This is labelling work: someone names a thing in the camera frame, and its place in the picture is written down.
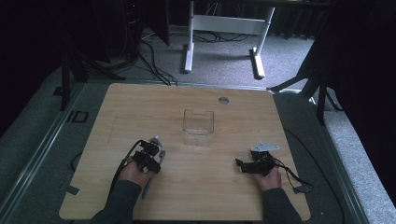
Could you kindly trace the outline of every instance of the metal frame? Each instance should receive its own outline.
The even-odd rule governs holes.
[[[47,154],[52,147],[52,143],[55,141],[56,137],[64,126],[64,122],[67,120],[67,116],[69,115],[73,104],[77,100],[78,95],[83,87],[83,83],[77,83],[77,86],[72,92],[72,100],[64,108],[64,111],[59,112],[40,145],[35,150],[34,155],[25,165],[6,198],[2,201],[0,206],[0,223],[7,223],[11,218],[24,193],[35,178],[35,174],[37,173],[44,159],[46,159]]]
[[[193,31],[217,31],[224,33],[237,33],[244,35],[259,35],[259,43],[257,48],[252,49],[252,62],[255,65],[257,76],[265,77],[264,68],[262,66],[262,46],[267,36],[271,19],[274,15],[275,8],[269,7],[268,14],[263,20],[251,20],[230,17],[194,15],[194,2],[190,2],[190,19],[189,19],[189,43],[186,52],[186,64],[184,71],[189,73],[192,71],[192,56],[194,52]]]

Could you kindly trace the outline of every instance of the hole in table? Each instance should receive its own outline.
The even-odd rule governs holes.
[[[224,97],[224,96],[221,96],[221,97],[219,98],[219,102],[220,102],[222,105],[227,105],[228,103],[230,103],[230,101],[228,100],[228,98],[227,98],[227,97]]]

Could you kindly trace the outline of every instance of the sleeve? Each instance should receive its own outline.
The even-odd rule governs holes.
[[[262,193],[264,224],[303,223],[283,189],[268,189]]]
[[[133,222],[134,205],[142,189],[128,180],[119,180],[114,186],[105,208],[91,219],[91,224],[131,224]]]

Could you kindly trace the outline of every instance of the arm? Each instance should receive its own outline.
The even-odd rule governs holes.
[[[134,205],[154,173],[141,173],[135,162],[129,161],[128,165],[120,172],[119,180],[105,205],[92,219],[92,224],[100,223],[132,223]]]
[[[265,224],[299,224],[303,223],[300,215],[290,203],[288,195],[282,189],[278,167],[274,167],[267,176],[252,175],[262,190],[263,223]]]

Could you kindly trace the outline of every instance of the gray carpet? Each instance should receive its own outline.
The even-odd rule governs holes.
[[[240,88],[265,88],[275,86],[294,77],[305,54],[312,45],[312,40],[299,38],[284,39],[281,36],[269,36],[264,44],[262,57],[266,78],[254,78],[252,66],[248,57],[248,49],[258,41],[256,36],[250,36],[240,42],[200,43],[195,44],[195,54],[190,74],[182,72],[185,36],[172,36],[171,46],[166,47],[156,37],[146,39],[154,47],[156,64],[180,83],[205,85],[234,86]],[[149,59],[149,48],[141,45],[141,52]],[[130,67],[119,70],[119,75],[127,77],[126,82],[154,80],[154,76],[139,67],[145,66],[138,60]],[[71,104],[74,111],[89,112],[86,123],[63,122],[62,129],[51,143],[49,152],[37,170],[30,187],[24,193],[9,223],[70,223],[58,216],[64,188],[71,181],[73,171],[70,161],[85,146],[90,130],[106,94],[106,88],[111,80],[91,73],[87,84],[84,84],[76,101]],[[60,97],[53,96],[55,87],[60,85],[60,71],[51,75],[37,92],[21,116],[14,122],[8,132],[0,140],[0,174],[2,184],[0,196],[2,201],[7,192],[18,179],[23,166],[32,157],[41,140],[45,137],[51,123],[60,116],[67,117],[66,112],[59,112]],[[299,90],[304,82],[291,86]],[[342,223],[339,207],[325,177],[331,183],[335,195],[340,199],[342,211],[345,213],[345,223],[354,223],[344,196],[339,188],[333,168],[328,160],[329,150],[334,145],[329,144],[329,134],[321,127],[315,118],[315,106],[295,92],[281,92],[275,95],[276,106],[285,129],[306,145],[303,145],[290,133],[286,133],[293,158],[295,159],[300,177],[309,180],[315,186],[313,192],[306,195],[312,217],[306,223]],[[326,113],[341,114],[328,110]],[[309,150],[318,161],[320,172]]]

